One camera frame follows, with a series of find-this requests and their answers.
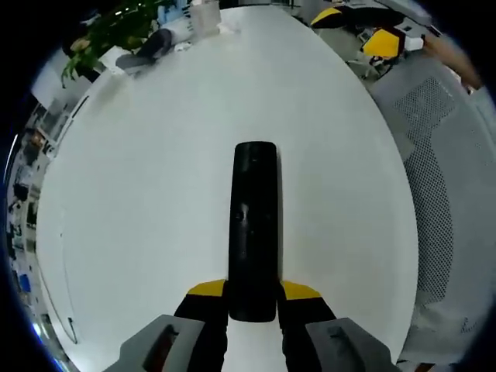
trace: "black background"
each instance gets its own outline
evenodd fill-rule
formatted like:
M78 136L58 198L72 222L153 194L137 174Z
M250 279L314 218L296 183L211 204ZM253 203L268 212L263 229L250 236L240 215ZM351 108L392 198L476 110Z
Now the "black background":
M33 101L29 99L29 87L36 73L50 53L59 47L64 35L71 32L79 19L91 9L111 9L116 0L108 1L51 1L3 2L0 12L0 47L2 50L2 103L0 116L0 165L2 173L13 136L22 130L29 117ZM426 1L421 3L435 16L438 24L449 31L469 53L485 84L494 93L494 41L490 30L494 23L492 7L484 8L484 2ZM2 185L2 203L5 202L5 186ZM0 219L5 226L5 208ZM2 262L0 266L1 333L4 350L0 359L2 370L52 370L43 348L34 337L24 315L19 312L19 300L12 290L5 231L0 231ZM465 367L479 370L484 360L490 366L491 346L495 342L496 325L487 324L486 333L476 344Z

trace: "gray mesh panel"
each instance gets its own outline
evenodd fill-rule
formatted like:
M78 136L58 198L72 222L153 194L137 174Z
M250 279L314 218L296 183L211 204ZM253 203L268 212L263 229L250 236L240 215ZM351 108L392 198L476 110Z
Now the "gray mesh panel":
M418 291L422 303L441 301L450 278L453 259L453 224L446 185L431 146L432 130L455 109L444 87L428 77L394 108L409 124L408 138L415 151L405 161L412 190L418 230Z

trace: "white tabletop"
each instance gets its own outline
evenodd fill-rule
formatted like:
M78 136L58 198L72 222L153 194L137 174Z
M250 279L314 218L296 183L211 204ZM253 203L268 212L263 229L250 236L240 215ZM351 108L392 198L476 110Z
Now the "white tabletop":
M49 166L37 246L67 355L100 371L189 288L226 276L234 148L265 140L281 153L284 279L320 291L396 360L418 251L384 119L340 58L283 11L222 17L239 33L138 78L100 77ZM77 345L61 328L69 316ZM228 336L224 370L286 370L276 322L229 321Z

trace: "office chair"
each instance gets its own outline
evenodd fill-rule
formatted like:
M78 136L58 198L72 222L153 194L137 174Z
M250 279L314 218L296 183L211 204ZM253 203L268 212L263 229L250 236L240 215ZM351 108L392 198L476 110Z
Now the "office chair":
M400 360L455 363L496 292L496 146L461 84L423 53L370 93L404 161L419 237L415 309Z

